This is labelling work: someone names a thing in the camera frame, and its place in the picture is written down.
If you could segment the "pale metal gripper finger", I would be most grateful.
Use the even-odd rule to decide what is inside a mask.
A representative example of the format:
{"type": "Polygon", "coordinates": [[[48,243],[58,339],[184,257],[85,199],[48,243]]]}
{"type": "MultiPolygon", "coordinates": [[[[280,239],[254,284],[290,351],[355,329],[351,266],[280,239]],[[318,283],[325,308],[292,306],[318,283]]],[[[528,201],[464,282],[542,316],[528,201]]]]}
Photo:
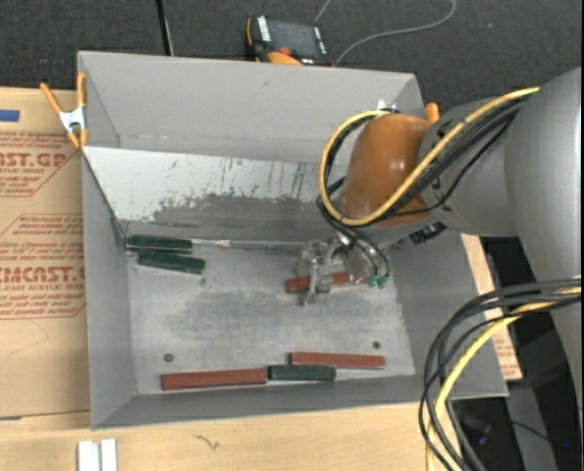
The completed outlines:
{"type": "Polygon", "coordinates": [[[326,275],[328,273],[326,242],[308,242],[301,249],[294,269],[298,276],[326,275]]]}
{"type": "Polygon", "coordinates": [[[330,274],[307,277],[307,289],[301,292],[300,305],[309,306],[323,303],[330,294],[333,280],[330,274]]]}

